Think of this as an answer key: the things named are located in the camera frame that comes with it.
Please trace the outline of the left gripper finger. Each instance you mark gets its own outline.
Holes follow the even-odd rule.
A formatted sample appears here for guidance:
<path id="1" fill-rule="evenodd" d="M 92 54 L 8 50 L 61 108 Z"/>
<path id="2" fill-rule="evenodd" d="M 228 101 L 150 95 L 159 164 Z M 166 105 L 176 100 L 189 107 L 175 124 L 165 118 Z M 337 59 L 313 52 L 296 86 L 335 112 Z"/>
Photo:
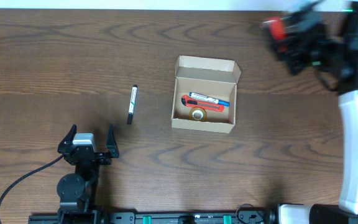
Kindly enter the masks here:
<path id="1" fill-rule="evenodd" d="M 114 127 L 112 124 L 109 125 L 107 140 L 106 140 L 106 148 L 111 154 L 119 154 L 119 149 L 114 137 Z"/>
<path id="2" fill-rule="evenodd" d="M 73 142 L 73 139 L 75 137 L 76 134 L 76 125 L 74 124 L 69 132 L 67 133 L 67 135 L 62 139 L 62 141 L 59 143 L 58 147 L 66 147 L 68 145 L 71 145 Z"/>

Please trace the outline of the orange utility knife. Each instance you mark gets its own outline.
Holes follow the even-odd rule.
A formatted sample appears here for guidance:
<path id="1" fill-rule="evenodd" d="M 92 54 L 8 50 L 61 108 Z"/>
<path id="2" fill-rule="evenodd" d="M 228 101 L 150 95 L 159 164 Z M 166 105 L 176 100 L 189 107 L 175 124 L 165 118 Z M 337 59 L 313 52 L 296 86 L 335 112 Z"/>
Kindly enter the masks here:
<path id="1" fill-rule="evenodd" d="M 218 105 L 207 101 L 195 100 L 188 95 L 183 95 L 181 98 L 181 102 L 184 106 L 191 107 L 191 108 L 198 107 L 210 111 L 217 111 L 217 112 L 224 111 L 223 105 Z"/>

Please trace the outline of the clear tape roll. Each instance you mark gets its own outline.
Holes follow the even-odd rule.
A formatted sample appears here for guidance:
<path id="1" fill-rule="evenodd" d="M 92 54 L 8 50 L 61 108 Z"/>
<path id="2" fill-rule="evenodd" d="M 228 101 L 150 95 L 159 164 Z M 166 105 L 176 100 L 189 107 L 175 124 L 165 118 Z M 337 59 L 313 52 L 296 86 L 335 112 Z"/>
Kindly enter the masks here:
<path id="1" fill-rule="evenodd" d="M 204 121 L 206 121 L 207 114 L 203 108 L 194 107 L 190 110 L 188 117 L 190 120 L 193 120 L 193 121 L 204 122 Z"/>

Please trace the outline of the blue whiteboard marker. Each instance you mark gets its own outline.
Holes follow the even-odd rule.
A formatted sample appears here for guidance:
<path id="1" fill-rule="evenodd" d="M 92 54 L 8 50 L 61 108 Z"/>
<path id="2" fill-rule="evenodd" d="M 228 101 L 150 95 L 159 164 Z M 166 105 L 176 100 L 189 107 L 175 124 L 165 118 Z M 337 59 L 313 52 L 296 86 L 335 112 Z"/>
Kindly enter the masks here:
<path id="1" fill-rule="evenodd" d="M 230 102 L 228 102 L 228 101 L 219 100 L 217 98 L 202 95 L 202 94 L 199 94 L 199 93 L 190 92 L 190 97 L 194 98 L 196 100 L 206 101 L 206 102 L 214 103 L 214 104 L 217 104 L 217 105 L 230 106 Z"/>

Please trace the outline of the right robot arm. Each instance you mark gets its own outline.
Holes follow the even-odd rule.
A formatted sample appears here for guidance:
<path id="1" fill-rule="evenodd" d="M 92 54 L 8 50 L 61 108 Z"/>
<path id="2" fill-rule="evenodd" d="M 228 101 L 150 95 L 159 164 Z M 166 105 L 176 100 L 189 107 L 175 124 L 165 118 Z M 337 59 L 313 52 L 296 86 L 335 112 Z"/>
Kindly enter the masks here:
<path id="1" fill-rule="evenodd" d="M 309 2 L 270 17 L 263 30 L 291 74 L 313 67 L 325 89 L 338 95 L 344 138 L 341 194 L 335 205 L 277 205 L 265 214 L 265 223 L 358 223 L 358 1 L 345 10 L 338 40 L 328 36 L 315 6 Z"/>

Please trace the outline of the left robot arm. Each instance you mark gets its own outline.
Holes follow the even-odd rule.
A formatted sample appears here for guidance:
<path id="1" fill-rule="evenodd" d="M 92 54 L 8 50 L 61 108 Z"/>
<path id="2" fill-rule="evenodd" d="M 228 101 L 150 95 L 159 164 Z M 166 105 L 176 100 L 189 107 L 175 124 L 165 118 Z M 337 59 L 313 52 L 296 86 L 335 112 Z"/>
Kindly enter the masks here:
<path id="1" fill-rule="evenodd" d="M 109 125 L 106 152 L 96 152 L 94 134 L 78 133 L 74 124 L 59 143 L 57 152 L 75 166 L 74 173 L 62 177 L 57 185 L 60 209 L 64 212 L 86 213 L 94 204 L 99 180 L 99 168 L 110 166 L 119 157 L 113 125 Z"/>

